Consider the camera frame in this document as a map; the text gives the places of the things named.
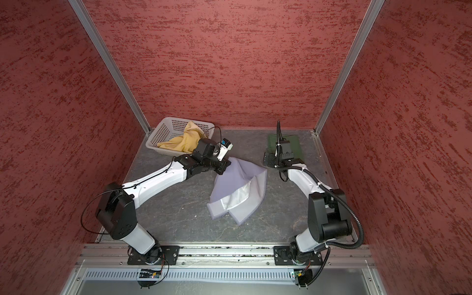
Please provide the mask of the green skirt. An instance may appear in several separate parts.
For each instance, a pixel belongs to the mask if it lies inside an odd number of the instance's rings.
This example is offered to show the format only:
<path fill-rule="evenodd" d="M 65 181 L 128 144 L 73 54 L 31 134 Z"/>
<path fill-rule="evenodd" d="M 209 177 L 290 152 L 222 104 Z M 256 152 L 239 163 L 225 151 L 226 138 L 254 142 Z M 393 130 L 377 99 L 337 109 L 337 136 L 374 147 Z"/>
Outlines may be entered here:
<path fill-rule="evenodd" d="M 295 159 L 305 161 L 301 143 L 298 135 L 284 135 L 286 141 L 290 142 L 291 150 Z M 274 154 L 276 149 L 276 134 L 269 134 L 267 137 L 267 152 Z"/>

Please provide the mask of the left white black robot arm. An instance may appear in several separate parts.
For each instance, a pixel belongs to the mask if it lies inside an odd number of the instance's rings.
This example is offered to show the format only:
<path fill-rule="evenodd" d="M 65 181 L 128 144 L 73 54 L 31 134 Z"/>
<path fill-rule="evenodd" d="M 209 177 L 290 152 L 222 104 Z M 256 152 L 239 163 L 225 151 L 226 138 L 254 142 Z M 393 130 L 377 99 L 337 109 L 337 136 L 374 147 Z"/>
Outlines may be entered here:
<path fill-rule="evenodd" d="M 226 154 L 233 144 L 204 138 L 191 154 L 173 157 L 165 167 L 125 184 L 111 183 L 100 194 L 95 216 L 114 240 L 125 242 L 148 265 L 164 261 L 161 245 L 137 220 L 136 209 L 171 186 L 202 172 L 222 175 L 231 165 Z"/>

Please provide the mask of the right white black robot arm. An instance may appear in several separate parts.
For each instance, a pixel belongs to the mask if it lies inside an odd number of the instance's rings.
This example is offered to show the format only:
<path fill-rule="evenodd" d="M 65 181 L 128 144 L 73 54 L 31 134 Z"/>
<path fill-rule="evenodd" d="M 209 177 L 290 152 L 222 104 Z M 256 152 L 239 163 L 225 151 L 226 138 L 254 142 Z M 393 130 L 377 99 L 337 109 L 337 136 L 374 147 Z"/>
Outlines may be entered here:
<path fill-rule="evenodd" d="M 288 256 L 295 264 L 306 263 L 326 249 L 326 242 L 352 234 L 351 214 L 339 203 L 340 199 L 346 201 L 344 193 L 325 185 L 295 158 L 288 140 L 278 139 L 274 150 L 265 152 L 263 164 L 277 169 L 282 180 L 296 184 L 308 200 L 307 229 L 290 244 Z"/>

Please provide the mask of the lavender skirt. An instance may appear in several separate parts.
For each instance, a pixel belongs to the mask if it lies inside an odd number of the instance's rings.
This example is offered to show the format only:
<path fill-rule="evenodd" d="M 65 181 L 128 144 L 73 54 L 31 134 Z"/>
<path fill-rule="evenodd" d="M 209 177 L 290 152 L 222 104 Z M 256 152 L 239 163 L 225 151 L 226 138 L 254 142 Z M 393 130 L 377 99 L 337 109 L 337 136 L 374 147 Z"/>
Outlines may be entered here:
<path fill-rule="evenodd" d="M 230 215 L 243 224 L 262 204 L 267 184 L 267 169 L 235 157 L 222 175 L 215 178 L 207 208 L 212 219 Z"/>

